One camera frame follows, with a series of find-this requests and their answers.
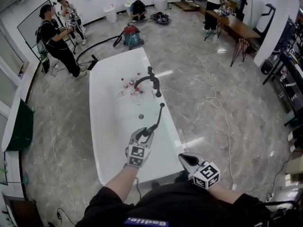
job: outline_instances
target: faucet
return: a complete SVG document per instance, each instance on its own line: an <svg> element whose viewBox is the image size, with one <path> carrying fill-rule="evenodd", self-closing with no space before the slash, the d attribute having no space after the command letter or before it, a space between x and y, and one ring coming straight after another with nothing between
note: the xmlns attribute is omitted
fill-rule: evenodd
<svg viewBox="0 0 303 227"><path fill-rule="evenodd" d="M153 89L156 89L156 90L157 90L157 92L156 92L156 97L161 97L162 94L161 94L161 92L160 92L160 82L159 82L159 79L155 77L155 74L153 73L152 67L151 67L151 66L149 66L149 67L147 68L147 71L148 71L149 76L143 77L143 78L141 78L140 80L138 80L138 81L135 83L135 85L134 85L134 89L137 89L138 85L139 85L141 82L143 82L143 81L149 79L149 80L151 80L151 81L153 82Z"/></svg>

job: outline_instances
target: white bathtub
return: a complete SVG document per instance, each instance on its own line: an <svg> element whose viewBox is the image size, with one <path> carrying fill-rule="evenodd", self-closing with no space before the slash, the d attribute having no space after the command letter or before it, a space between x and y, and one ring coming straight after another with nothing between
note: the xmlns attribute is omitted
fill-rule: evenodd
<svg viewBox="0 0 303 227"><path fill-rule="evenodd" d="M128 82L138 72L141 73L139 78L148 76L148 66L150 63L145 51L139 48L99 61L90 72L91 135L97 172L103 185L126 163L125 148L131 134L157 122L160 103L165 103L165 107L153 137L149 158L138 173L139 181L142 183L183 170L178 154L184 150L177 130L164 97L155 97L156 90L152 88L152 83L147 80L139 85L145 90L140 96L140 105L136 96L117 96L124 89L121 78ZM143 119L139 119L140 114L144 115Z"/></svg>

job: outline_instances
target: marble floor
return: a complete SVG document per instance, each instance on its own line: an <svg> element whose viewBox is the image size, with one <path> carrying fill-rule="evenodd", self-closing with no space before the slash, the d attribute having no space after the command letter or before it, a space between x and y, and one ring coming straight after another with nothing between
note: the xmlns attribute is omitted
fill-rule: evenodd
<svg viewBox="0 0 303 227"><path fill-rule="evenodd" d="M148 8L148 12L152 14L155 8ZM170 72L160 77L160 87L185 150L214 161L222 172L222 184L231 186L224 112L217 101L206 101L207 97L214 96L214 91L199 59L186 48L184 32L188 46L198 53L211 74L217 98L227 113L231 168L237 191L251 192L272 184L289 156L286 140L289 128L283 126L285 110L273 86L262 85L265 76L250 56L244 63L238 58L230 68L235 41L226 32L223 31L219 39L213 35L204 42L203 15L186 13L176 7L168 12L172 19L169 26L144 23L138 28L155 73ZM128 21L122 15L113 25L102 20L87 26L88 43L79 46L76 52L79 54L99 41L120 34ZM92 53L101 60L127 51L123 43L116 48L112 44L95 47L81 61ZM48 221L60 225L57 208L64 209L76 222L69 189L55 164L51 121L53 118L57 161L71 187L77 215L82 218L90 199L101 187L90 132L89 76L75 80L64 70L56 77L38 72L28 103L36 112L33 143L23 152L23 170L29 177L27 195L37 201L45 225ZM170 183L174 177L168 176L159 182ZM284 178L284 175L278 177L276 193ZM150 188L150 183L140 184L142 194ZM266 186L253 196L262 197L270 191L271 186ZM138 192L133 188L126 202L138 200ZM63 214L62 218L62 226L72 226Z"/></svg>

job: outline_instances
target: whiteboard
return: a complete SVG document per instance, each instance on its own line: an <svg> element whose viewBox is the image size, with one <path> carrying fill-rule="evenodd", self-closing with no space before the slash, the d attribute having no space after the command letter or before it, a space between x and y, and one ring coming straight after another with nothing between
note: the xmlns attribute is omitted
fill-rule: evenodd
<svg viewBox="0 0 303 227"><path fill-rule="evenodd" d="M39 28L39 26L42 23L42 19L39 17L40 9L45 4L51 4L51 1L48 0L45 3L43 3L41 6L39 6L36 10L34 10L26 19L24 19L21 24L18 25L18 30L25 39L25 41L28 43L30 48L33 48L36 45L36 31ZM54 17L54 19L57 20L57 23L60 26L60 22L57 16Z"/></svg>

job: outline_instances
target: wooden table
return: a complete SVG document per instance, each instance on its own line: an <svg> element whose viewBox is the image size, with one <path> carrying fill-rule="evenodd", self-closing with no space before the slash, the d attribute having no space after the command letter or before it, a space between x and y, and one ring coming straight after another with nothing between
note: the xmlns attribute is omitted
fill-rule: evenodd
<svg viewBox="0 0 303 227"><path fill-rule="evenodd" d="M260 38L260 35L258 35L254 30L252 30L249 26L244 24L242 21L238 20L233 15L229 15L228 17L223 17L223 16L218 15L213 10L207 10L206 13L208 13L212 17L216 18L218 20L218 23L217 23L216 29L214 29L214 30L209 29L207 31L204 41L210 35L212 35L215 30L217 30L218 38L219 38L224 26L226 26L229 29L231 29L232 31L234 31L236 34L238 34L242 39L244 39L247 42L249 42L250 39ZM242 52L243 62L244 62L245 56L246 56L246 52L244 51L244 45L245 45L244 43L245 43L244 41L239 40L239 42L236 44L235 50L234 50L233 56L232 56L231 66L234 64L234 62L237 59L240 52Z"/></svg>

